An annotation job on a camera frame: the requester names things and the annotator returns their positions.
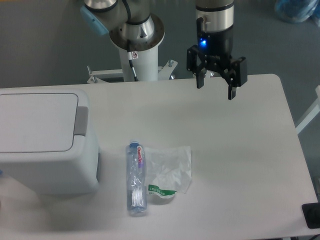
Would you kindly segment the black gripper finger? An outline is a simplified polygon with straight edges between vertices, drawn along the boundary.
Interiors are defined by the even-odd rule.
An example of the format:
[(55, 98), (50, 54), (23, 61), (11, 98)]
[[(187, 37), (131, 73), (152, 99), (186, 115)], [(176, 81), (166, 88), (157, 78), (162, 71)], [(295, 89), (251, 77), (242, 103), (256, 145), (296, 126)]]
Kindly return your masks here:
[(222, 72), (222, 78), (228, 84), (228, 100), (232, 100), (236, 97), (237, 89), (248, 81), (247, 59), (243, 56), (231, 58)]
[(204, 86), (204, 79), (207, 73), (205, 65), (200, 62), (198, 65), (199, 49), (197, 45), (193, 45), (187, 49), (186, 53), (186, 69), (192, 72), (196, 77), (196, 87), (201, 89)]

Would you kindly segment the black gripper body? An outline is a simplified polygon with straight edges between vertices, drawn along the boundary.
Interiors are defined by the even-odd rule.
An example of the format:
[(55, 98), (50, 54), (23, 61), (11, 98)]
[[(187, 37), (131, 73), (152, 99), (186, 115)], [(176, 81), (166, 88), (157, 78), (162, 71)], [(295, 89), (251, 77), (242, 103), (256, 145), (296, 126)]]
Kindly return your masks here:
[(235, 78), (237, 72), (232, 58), (234, 26), (211, 31), (205, 30), (204, 24), (203, 16), (196, 20), (197, 57), (200, 60), (195, 71), (196, 77), (204, 78), (209, 70), (223, 78)]

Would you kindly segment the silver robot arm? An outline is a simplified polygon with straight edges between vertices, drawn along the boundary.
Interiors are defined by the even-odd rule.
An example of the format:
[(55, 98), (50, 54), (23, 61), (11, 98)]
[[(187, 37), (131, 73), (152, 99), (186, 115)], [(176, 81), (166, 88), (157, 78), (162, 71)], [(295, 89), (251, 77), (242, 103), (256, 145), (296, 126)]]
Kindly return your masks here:
[[(170, 75), (158, 68), (158, 49), (165, 37), (162, 20), (147, 0), (86, 0), (80, 13), (99, 35), (108, 34), (118, 48), (126, 82), (151, 82)], [(232, 57), (234, 2), (195, 2), (197, 43), (186, 51), (186, 69), (202, 88), (207, 72), (219, 74), (228, 85), (228, 99), (248, 80), (245, 57)]]

